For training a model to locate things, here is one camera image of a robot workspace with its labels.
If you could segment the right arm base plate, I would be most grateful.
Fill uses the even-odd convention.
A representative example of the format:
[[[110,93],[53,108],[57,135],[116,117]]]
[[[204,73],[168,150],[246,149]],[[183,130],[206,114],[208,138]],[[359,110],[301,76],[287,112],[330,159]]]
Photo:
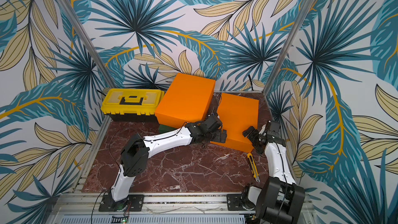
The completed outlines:
[[[227,206],[229,211],[252,211],[256,205],[242,194],[228,194]]]

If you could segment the large orange shoebox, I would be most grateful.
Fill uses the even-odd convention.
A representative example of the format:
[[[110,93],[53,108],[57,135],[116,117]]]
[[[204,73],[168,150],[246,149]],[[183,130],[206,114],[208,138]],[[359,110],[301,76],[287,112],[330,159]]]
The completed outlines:
[[[204,120],[216,81],[179,73],[155,110],[159,124],[180,128],[185,122]]]

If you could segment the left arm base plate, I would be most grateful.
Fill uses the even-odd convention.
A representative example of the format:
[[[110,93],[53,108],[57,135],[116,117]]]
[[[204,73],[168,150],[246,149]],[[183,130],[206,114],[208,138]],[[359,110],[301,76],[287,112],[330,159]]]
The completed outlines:
[[[127,198],[114,201],[111,194],[103,196],[99,212],[140,212],[143,207],[144,195],[128,195]]]

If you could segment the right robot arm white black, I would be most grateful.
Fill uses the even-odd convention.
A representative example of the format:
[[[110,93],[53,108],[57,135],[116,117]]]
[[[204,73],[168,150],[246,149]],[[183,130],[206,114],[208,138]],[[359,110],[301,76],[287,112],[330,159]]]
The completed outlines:
[[[297,224],[305,190],[297,185],[290,170],[280,123],[270,120],[260,131],[250,126],[243,136],[268,162],[268,178],[263,188],[247,186],[241,195],[242,207],[256,212],[249,223]]]

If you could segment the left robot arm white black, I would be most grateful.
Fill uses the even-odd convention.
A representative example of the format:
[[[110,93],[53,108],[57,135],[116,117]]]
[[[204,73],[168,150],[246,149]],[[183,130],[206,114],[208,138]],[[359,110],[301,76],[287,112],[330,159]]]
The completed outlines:
[[[109,193],[111,203],[126,202],[135,177],[146,170],[149,158],[179,146],[203,142],[224,144],[226,139],[227,130],[223,129],[222,121],[215,113],[202,121],[185,122],[167,133],[132,136],[121,151],[119,172]]]

